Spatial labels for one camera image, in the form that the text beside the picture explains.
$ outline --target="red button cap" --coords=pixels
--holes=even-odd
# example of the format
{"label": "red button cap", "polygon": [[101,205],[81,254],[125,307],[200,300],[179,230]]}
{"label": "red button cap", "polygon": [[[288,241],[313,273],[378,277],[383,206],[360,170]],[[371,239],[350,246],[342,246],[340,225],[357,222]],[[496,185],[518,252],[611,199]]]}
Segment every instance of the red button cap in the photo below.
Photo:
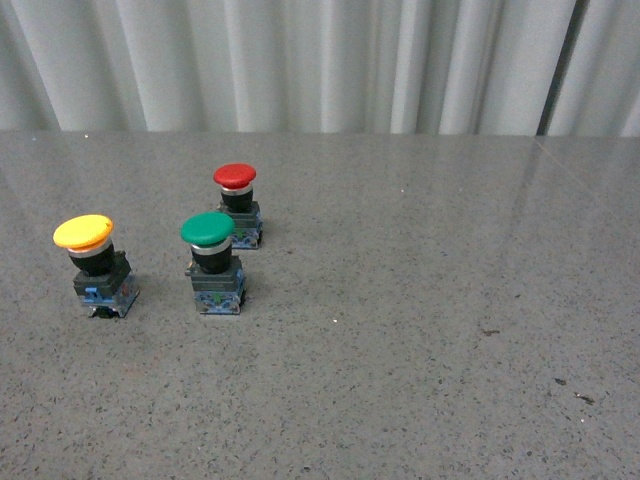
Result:
{"label": "red button cap", "polygon": [[244,188],[254,178],[256,178],[256,169],[246,163],[223,165],[213,174],[214,182],[230,190]]}

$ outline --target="green button cap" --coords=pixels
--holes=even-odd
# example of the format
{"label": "green button cap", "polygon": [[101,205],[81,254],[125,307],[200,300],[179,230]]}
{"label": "green button cap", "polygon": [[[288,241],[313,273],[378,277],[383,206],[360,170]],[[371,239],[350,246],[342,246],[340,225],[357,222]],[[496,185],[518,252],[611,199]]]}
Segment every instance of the green button cap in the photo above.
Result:
{"label": "green button cap", "polygon": [[220,212],[205,212],[184,222],[180,235],[187,243],[205,247],[224,241],[233,233],[234,228],[235,223],[229,215]]}

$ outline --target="white curtain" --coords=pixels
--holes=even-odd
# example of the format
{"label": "white curtain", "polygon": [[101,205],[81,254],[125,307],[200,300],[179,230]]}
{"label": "white curtain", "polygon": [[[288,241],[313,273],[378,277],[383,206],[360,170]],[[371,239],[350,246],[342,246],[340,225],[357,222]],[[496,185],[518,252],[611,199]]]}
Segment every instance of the white curtain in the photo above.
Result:
{"label": "white curtain", "polygon": [[[0,129],[535,135],[574,5],[0,0]],[[588,3],[549,134],[640,134],[638,25]]]}

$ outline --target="gray countertop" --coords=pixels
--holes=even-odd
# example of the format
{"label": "gray countertop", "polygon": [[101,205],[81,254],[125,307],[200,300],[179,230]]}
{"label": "gray countertop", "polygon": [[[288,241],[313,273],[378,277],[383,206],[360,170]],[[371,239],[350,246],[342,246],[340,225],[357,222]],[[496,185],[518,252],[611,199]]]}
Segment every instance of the gray countertop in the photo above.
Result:
{"label": "gray countertop", "polygon": [[[1,478],[637,478],[640,140],[0,134]],[[179,229],[253,164],[238,317]],[[86,318],[99,212],[141,294]],[[588,399],[577,397],[576,393]]]}

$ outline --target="yellow button cap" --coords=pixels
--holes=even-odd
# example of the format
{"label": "yellow button cap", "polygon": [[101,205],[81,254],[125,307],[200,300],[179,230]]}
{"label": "yellow button cap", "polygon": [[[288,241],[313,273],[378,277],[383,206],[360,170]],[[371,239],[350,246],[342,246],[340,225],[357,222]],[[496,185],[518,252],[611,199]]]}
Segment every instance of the yellow button cap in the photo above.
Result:
{"label": "yellow button cap", "polygon": [[102,245],[113,230],[104,215],[82,215],[64,222],[53,232],[53,243],[72,250],[91,250]]}

